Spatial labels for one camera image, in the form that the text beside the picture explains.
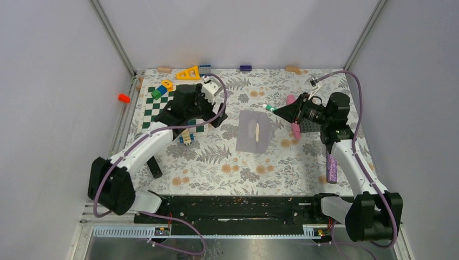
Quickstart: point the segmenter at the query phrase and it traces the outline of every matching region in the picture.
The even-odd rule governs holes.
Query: gray paper sheet
[[[258,142],[255,139],[255,128],[260,125]],[[264,112],[242,110],[239,113],[238,138],[236,151],[250,153],[264,153],[268,149],[273,129],[270,118]]]

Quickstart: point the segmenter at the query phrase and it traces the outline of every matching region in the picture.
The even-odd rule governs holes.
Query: blue block
[[[241,65],[239,67],[239,70],[242,72],[251,72],[252,71],[252,66],[251,65]]]
[[[161,96],[167,92],[167,88],[163,85],[160,85],[157,90],[161,93]]]

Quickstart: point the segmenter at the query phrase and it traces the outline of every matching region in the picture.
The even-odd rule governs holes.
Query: white wall
[[[129,75],[88,1],[0,3],[0,259],[64,259]]]
[[[377,172],[404,199],[416,260],[459,258],[458,12],[458,1],[388,1],[351,69]]]
[[[378,0],[100,0],[136,69],[342,68]]]

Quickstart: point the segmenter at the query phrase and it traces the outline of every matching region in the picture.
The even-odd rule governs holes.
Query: red cap
[[[118,100],[121,100],[123,101],[124,103],[129,103],[130,102],[130,98],[124,94],[120,94],[118,96]]]

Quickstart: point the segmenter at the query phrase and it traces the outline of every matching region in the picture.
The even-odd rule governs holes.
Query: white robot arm
[[[388,191],[366,161],[360,159],[363,155],[359,148],[353,146],[354,133],[346,124],[350,98],[343,93],[333,93],[325,107],[313,103],[309,97],[303,93],[294,103],[276,109],[274,114],[290,123],[310,120],[321,125],[320,139],[343,169],[354,195],[350,203],[336,194],[317,194],[314,196],[316,214],[319,218],[331,217],[345,224],[353,241],[392,239],[393,223],[397,229],[400,225],[403,200],[398,193]]]
[[[143,135],[108,160],[100,157],[94,160],[88,187],[89,198],[98,200],[98,203],[117,215],[128,210],[155,213],[161,205],[161,198],[152,192],[134,190],[132,180],[135,174],[146,163],[153,177],[159,178],[162,173],[154,155],[177,138],[187,128],[189,120],[204,119],[213,127],[219,127],[227,118],[223,103],[220,104],[220,115],[213,112],[215,97],[221,90],[206,76],[203,77],[203,83],[177,86],[174,99],[166,104]]]

